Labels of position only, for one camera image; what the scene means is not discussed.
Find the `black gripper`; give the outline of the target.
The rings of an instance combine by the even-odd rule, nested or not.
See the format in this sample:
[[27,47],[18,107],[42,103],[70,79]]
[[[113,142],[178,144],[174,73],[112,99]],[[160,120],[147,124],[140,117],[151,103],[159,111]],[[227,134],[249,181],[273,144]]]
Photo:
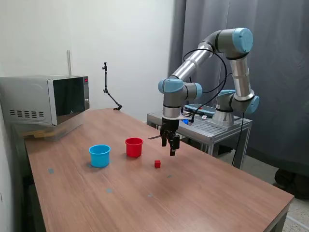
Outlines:
[[176,150],[180,148],[180,137],[176,135],[179,128],[179,120],[162,118],[162,125],[160,136],[162,140],[162,147],[167,146],[167,140],[170,145],[170,156],[175,156]]

